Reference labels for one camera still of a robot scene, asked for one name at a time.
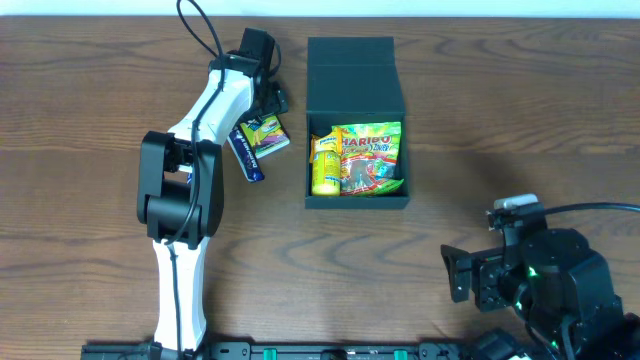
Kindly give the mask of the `green Pretz snack box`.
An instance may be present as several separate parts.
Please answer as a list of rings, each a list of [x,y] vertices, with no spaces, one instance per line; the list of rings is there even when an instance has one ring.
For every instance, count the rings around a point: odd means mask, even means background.
[[[276,115],[243,122],[240,128],[258,159],[290,143],[290,138]]]

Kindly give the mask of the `small orange snack packet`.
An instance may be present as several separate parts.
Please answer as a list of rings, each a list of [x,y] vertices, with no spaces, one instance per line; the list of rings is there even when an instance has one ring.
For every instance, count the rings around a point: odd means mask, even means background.
[[[318,152],[333,151],[338,155],[342,155],[342,147],[343,133],[340,127],[334,126],[331,132],[324,137],[313,135],[310,143],[309,162],[312,163],[314,161],[314,157]]]

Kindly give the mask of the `black gift box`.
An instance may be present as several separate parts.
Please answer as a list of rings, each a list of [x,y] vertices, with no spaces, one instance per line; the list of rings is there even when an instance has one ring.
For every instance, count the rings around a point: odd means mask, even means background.
[[[314,196],[306,165],[307,209],[403,209],[410,201],[405,102],[391,37],[310,37],[307,57],[306,145],[334,125],[398,122],[401,137],[393,175],[403,184],[382,196]]]

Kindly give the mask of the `yellow Mentos gum bottle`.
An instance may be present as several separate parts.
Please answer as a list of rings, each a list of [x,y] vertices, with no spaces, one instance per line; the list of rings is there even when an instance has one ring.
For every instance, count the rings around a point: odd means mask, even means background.
[[[340,155],[331,150],[316,152],[312,159],[311,194],[340,195]]]

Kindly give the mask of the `Haribo gummy candy bag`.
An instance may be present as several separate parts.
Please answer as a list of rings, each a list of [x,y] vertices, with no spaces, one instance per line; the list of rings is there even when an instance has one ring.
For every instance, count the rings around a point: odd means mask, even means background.
[[[333,126],[342,141],[341,196],[382,196],[404,180],[395,175],[401,145],[400,122]]]

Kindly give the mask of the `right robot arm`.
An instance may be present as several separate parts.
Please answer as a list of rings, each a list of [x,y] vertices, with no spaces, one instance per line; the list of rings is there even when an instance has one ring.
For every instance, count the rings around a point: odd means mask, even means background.
[[[636,359],[639,318],[623,309],[606,259],[574,229],[516,235],[502,248],[440,249],[454,302],[510,308],[555,359]]]

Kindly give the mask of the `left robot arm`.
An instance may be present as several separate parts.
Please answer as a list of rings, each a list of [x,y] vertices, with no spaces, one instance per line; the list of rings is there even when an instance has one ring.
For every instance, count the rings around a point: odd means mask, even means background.
[[[166,132],[141,143],[137,216],[153,241],[159,318],[151,359],[194,359],[205,337],[205,257],[224,207],[222,148],[236,124],[284,101],[268,55],[231,51],[212,60],[203,93]]]

